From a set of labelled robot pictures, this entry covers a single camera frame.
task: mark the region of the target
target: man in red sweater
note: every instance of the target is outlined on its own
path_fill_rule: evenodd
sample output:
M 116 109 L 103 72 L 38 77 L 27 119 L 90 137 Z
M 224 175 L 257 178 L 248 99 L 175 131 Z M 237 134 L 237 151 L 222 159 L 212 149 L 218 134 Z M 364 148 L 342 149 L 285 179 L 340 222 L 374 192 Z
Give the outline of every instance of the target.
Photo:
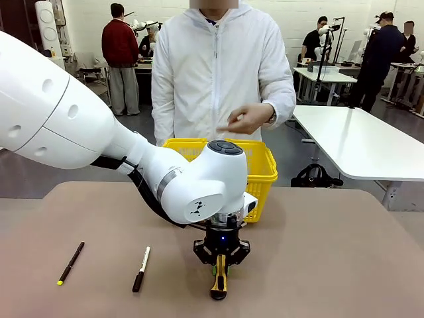
M 110 67 L 111 103 L 116 116 L 127 106 L 127 115 L 137 115 L 138 84 L 134 64 L 138 60 L 138 44 L 133 30 L 124 22 L 124 7 L 111 5 L 113 20 L 103 29 L 101 48 Z

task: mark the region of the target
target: yellow basket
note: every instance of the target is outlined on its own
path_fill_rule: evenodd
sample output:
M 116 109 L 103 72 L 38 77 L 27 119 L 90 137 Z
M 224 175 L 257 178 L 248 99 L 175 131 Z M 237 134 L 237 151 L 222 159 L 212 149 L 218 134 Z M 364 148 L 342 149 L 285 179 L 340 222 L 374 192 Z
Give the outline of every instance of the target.
M 258 222 L 271 185 L 278 179 L 276 161 L 271 150 L 263 142 L 233 139 L 227 139 L 227 141 L 239 145 L 246 153 L 248 166 L 246 192 L 258 199 L 258 206 L 244 220 L 248 223 Z M 174 138 L 169 139 L 164 147 L 174 149 L 185 159 L 192 161 L 200 155 L 206 144 L 205 138 Z

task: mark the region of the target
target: white hoodie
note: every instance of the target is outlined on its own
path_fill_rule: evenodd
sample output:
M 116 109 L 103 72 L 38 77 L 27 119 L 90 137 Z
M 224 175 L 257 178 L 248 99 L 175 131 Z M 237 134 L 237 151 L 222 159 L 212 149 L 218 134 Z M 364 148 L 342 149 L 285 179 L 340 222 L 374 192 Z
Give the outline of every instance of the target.
M 217 132 L 231 111 L 247 103 L 269 103 L 277 114 L 271 128 L 291 117 L 293 76 L 280 28 L 266 13 L 239 3 L 213 26 L 198 9 L 188 9 L 162 26 L 152 70 L 154 134 L 169 138 L 233 138 Z

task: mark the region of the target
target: black bag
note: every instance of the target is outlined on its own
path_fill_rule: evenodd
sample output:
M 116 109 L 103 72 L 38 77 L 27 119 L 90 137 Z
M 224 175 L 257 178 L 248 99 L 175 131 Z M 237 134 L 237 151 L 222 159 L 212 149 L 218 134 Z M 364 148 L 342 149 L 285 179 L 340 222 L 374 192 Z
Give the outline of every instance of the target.
M 313 171 L 318 169 L 317 177 Z M 332 178 L 319 164 L 310 164 L 303 169 L 296 178 L 291 179 L 292 187 L 341 187 L 344 182 L 340 179 Z

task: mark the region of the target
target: hand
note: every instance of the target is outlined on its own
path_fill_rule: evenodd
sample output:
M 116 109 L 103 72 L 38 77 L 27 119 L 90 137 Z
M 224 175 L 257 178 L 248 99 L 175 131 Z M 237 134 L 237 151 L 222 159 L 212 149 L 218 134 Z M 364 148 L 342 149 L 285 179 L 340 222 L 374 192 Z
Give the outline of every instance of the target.
M 273 114 L 274 108 L 270 104 L 246 104 L 230 114 L 227 127 L 219 127 L 217 131 L 252 134 L 269 121 Z

